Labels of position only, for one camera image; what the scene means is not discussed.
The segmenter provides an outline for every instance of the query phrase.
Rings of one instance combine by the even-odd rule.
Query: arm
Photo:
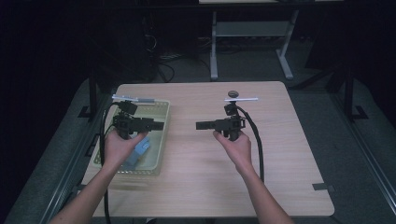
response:
[[[89,223],[117,170],[147,134],[124,140],[115,130],[106,137],[105,164],[78,196],[52,220],[54,223]]]
[[[260,223],[293,223],[256,174],[251,163],[251,144],[248,136],[241,133],[238,139],[232,142],[221,133],[213,132],[213,135],[222,144],[244,179]]]

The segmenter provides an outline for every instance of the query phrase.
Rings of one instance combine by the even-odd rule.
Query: small round object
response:
[[[236,98],[239,96],[239,93],[237,91],[229,91],[228,96],[230,96],[231,98]]]

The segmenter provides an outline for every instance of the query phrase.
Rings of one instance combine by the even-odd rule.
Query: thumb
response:
[[[215,136],[216,140],[218,140],[223,147],[227,147],[231,142],[227,138],[225,138],[221,133],[214,131],[213,136]]]
[[[130,141],[131,146],[135,147],[140,141],[143,140],[143,138],[146,137],[146,135],[148,135],[148,133],[139,133],[137,136],[129,139],[128,141]]]

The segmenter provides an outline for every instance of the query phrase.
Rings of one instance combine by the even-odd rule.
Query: tabletop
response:
[[[109,192],[112,217],[255,217],[247,188],[210,130],[195,122],[225,119],[228,91],[258,97],[237,104],[256,123],[263,145],[265,185],[293,217],[330,216],[334,212],[303,128],[281,82],[208,82],[121,85],[117,94],[170,102],[170,122],[159,175],[116,175]],[[109,112],[109,123],[114,110]],[[257,142],[250,126],[252,160],[259,172]],[[92,161],[89,182],[99,168]],[[104,215],[100,203],[94,215]]]

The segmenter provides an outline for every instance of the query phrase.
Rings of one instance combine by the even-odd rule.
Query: plastic tray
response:
[[[170,119],[170,103],[168,101],[155,100],[154,103],[136,103],[136,105],[138,105],[138,108],[134,113],[135,118],[150,118],[155,121],[164,122],[163,130],[151,131],[148,133],[150,147],[139,158],[134,170],[128,170],[121,166],[118,173],[131,175],[158,175],[161,171],[163,148]],[[117,108],[112,117],[117,115],[119,111],[120,110]],[[99,150],[92,162],[94,166],[101,166]]]

